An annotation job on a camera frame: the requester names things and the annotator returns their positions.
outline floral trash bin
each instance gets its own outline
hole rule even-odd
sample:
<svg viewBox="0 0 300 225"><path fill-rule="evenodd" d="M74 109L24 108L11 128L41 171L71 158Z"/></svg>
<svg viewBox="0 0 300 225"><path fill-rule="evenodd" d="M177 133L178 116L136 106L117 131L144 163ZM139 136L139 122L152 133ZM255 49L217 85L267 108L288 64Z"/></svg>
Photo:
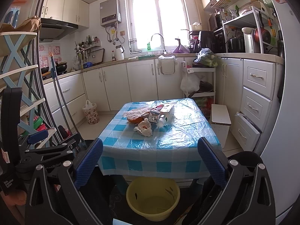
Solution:
<svg viewBox="0 0 300 225"><path fill-rule="evenodd" d="M82 110L84 111L85 117L89 124L96 124L99 122L96 103L91 103L89 100L87 100L85 106L82 107Z"/></svg>

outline table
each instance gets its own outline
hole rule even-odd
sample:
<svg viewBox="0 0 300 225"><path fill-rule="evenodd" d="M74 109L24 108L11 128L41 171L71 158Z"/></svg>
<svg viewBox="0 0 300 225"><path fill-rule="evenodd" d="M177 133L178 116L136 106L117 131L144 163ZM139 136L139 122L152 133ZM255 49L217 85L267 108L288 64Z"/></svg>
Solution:
<svg viewBox="0 0 300 225"><path fill-rule="evenodd" d="M136 125L123 117L123 113L131 109L173 101L177 102L173 118L162 128L152 124L151 137L134 132ZM210 174L197 151L201 137L221 150L214 131L190 98L127 103L99 135L103 141L103 153L98 165L103 175L173 179L208 177Z"/></svg>

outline faucet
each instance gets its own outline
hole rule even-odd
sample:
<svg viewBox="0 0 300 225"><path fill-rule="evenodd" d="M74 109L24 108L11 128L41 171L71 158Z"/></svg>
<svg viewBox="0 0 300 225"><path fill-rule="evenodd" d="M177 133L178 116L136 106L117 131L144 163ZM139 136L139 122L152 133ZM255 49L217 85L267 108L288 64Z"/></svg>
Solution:
<svg viewBox="0 0 300 225"><path fill-rule="evenodd" d="M164 54L167 54L166 47L165 47L165 40L164 40L164 37L163 37L161 34L159 34L159 33L155 33L155 34L153 34L153 35L151 36L151 41L152 41L152 37L153 37L154 35L159 35L159 36L163 39L163 53L164 53Z"/></svg>

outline water heater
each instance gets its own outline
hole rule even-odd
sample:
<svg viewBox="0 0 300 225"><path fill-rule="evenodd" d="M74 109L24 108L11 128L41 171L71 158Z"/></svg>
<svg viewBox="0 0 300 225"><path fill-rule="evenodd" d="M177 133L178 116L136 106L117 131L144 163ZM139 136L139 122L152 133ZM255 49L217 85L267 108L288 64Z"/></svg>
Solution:
<svg viewBox="0 0 300 225"><path fill-rule="evenodd" d="M100 3L100 22L102 27L121 23L120 1L107 0Z"/></svg>

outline white stool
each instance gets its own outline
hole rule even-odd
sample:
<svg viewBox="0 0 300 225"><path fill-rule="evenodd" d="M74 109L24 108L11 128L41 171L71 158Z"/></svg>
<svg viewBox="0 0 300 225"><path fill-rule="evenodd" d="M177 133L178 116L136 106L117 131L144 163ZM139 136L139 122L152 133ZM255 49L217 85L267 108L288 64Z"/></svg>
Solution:
<svg viewBox="0 0 300 225"><path fill-rule="evenodd" d="M218 137L221 147L224 148L231 125L227 107L225 105L212 104L209 123Z"/></svg>

